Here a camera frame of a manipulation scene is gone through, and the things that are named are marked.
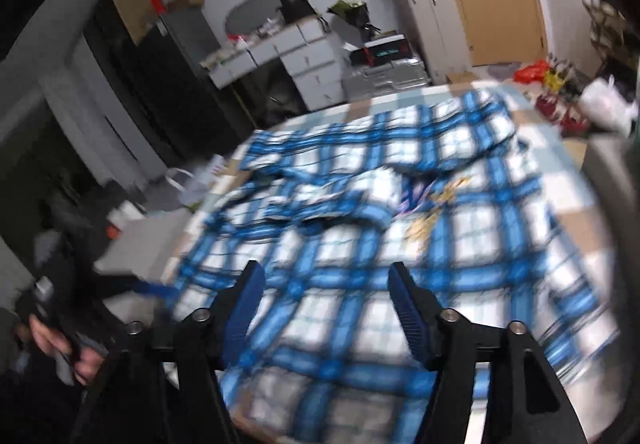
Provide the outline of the person's left hand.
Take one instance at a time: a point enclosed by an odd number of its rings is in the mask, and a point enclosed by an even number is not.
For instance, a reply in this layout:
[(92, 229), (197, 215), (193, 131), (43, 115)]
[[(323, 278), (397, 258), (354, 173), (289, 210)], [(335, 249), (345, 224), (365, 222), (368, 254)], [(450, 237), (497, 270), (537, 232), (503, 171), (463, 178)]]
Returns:
[(81, 346), (79, 355), (72, 357), (72, 346), (60, 331), (29, 316), (29, 329), (38, 348), (47, 356), (64, 355), (72, 366), (74, 375), (83, 386), (91, 383), (104, 362), (104, 355), (91, 346)]

